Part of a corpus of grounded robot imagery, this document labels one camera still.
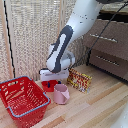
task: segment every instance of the red basket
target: red basket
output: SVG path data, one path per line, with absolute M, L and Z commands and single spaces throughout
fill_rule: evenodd
M 29 128 L 41 121 L 51 102 L 27 76 L 0 83 L 0 97 L 19 128 Z

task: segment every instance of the cable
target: cable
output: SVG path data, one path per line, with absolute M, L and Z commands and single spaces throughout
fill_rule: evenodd
M 68 69 L 73 68 L 76 64 L 78 64 L 94 47 L 94 45 L 97 43 L 97 41 L 99 40 L 99 38 L 101 37 L 102 33 L 104 32 L 104 30 L 107 28 L 107 26 L 109 25 L 109 23 L 113 20 L 113 18 L 117 15 L 117 13 L 123 9 L 124 7 L 126 7 L 128 5 L 128 1 L 125 2 L 125 4 L 112 16 L 112 18 L 109 20 L 109 22 L 107 23 L 107 25 L 104 27 L 104 29 L 101 31 L 100 35 L 97 37 L 96 41 L 94 42 L 94 44 L 92 45 L 92 47 L 86 51 L 85 55 L 83 55 L 76 63 L 74 63 L 71 67 L 69 67 Z

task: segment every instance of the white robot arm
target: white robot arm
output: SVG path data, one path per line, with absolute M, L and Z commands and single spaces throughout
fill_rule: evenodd
M 104 4 L 121 1 L 123 0 L 77 0 L 57 42 L 49 48 L 49 57 L 46 62 L 49 71 L 58 73 L 74 64 L 74 55 L 66 50 L 68 45 L 91 29 Z

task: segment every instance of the wooden cabinet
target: wooden cabinet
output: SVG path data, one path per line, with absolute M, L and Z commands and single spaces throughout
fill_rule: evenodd
M 84 36 L 84 44 L 91 47 L 108 23 L 97 19 Z M 128 23 L 112 21 L 93 47 L 89 63 L 128 80 Z

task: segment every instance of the drawer handle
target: drawer handle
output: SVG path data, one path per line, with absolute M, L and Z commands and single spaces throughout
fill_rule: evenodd
M 90 36 L 92 36 L 92 37 L 96 37 L 96 38 L 98 38 L 99 36 L 96 34 L 96 35 L 92 35 L 92 34 L 90 34 Z M 108 39 L 108 38 L 104 38 L 104 37 L 99 37 L 100 39 L 104 39 L 104 40 L 108 40 L 108 41 L 112 41 L 112 42 L 115 42 L 115 43 L 118 43 L 118 41 L 117 40 L 115 40 L 115 39 Z
M 116 65 L 116 66 L 120 66 L 117 62 L 112 62 L 112 61 L 110 61 L 110 60 L 108 60 L 108 59 L 105 59 L 105 58 L 103 58 L 103 57 L 101 57 L 101 56 L 96 56 L 97 58 L 99 58 L 99 59 L 102 59 L 102 60 L 104 60 L 104 61 L 106 61 L 106 62 L 109 62 L 109 63 L 111 63 L 111 64 L 114 64 L 114 65 Z

